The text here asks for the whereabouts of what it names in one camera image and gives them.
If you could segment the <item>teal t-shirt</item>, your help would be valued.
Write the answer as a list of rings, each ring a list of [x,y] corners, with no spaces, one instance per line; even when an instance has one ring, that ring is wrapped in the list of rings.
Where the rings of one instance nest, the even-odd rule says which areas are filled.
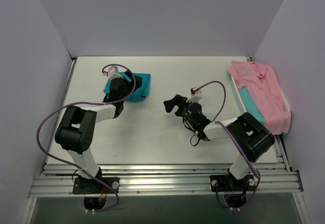
[[[131,75],[128,74],[129,72],[120,72],[121,76],[124,77],[128,82],[132,82]],[[141,102],[145,100],[149,96],[149,88],[150,88],[150,81],[151,75],[147,73],[134,73],[136,79],[142,78],[142,85],[138,86],[133,92],[133,94],[126,99],[128,102]],[[103,90],[104,94],[109,93],[110,87],[110,80],[107,81],[106,86]]]

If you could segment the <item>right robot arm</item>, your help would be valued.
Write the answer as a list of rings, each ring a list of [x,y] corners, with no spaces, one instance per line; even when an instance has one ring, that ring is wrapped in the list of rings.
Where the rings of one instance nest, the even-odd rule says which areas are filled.
[[[164,107],[170,113],[177,106],[175,115],[182,118],[185,128],[193,132],[199,142],[230,137],[239,156],[230,166],[225,183],[228,188],[236,190],[243,185],[244,177],[250,172],[257,176],[253,164],[273,146],[275,138],[248,112],[224,121],[209,120],[199,104],[201,98],[201,95],[194,93],[190,98],[177,94],[164,101]]]

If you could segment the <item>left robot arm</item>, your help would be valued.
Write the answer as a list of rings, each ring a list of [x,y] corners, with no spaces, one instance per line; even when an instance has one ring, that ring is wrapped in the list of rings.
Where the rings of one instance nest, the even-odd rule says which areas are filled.
[[[102,189],[101,169],[95,162],[90,150],[95,125],[98,122],[117,118],[124,109],[128,95],[142,86],[142,78],[126,71],[123,76],[116,66],[104,72],[108,77],[109,91],[103,103],[96,106],[68,106],[55,133],[55,142],[81,167],[78,179],[90,193]]]

